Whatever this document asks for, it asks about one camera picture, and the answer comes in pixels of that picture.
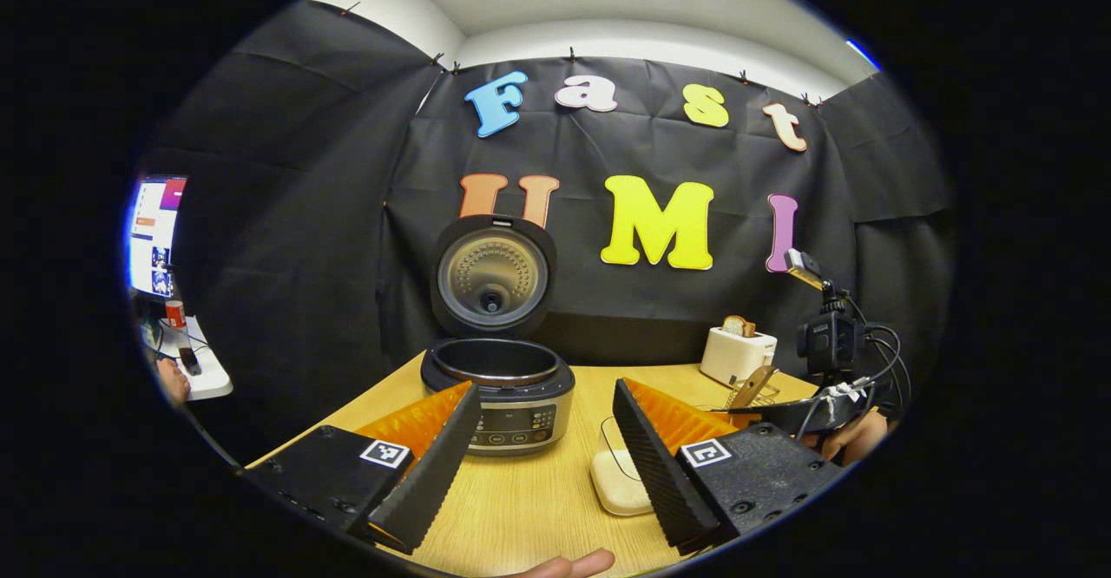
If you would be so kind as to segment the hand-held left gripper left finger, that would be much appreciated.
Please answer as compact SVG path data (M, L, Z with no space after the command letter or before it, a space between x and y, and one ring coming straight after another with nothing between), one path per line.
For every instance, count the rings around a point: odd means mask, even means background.
M481 412L476 383L456 383L357 431L318 425L242 474L338 532L413 554Z

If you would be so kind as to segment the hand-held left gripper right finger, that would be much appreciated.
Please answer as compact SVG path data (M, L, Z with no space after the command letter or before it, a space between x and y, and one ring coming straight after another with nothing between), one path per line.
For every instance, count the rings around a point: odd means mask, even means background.
M773 423L738 429L631 378L615 381L612 412L678 554L745 537L845 474Z

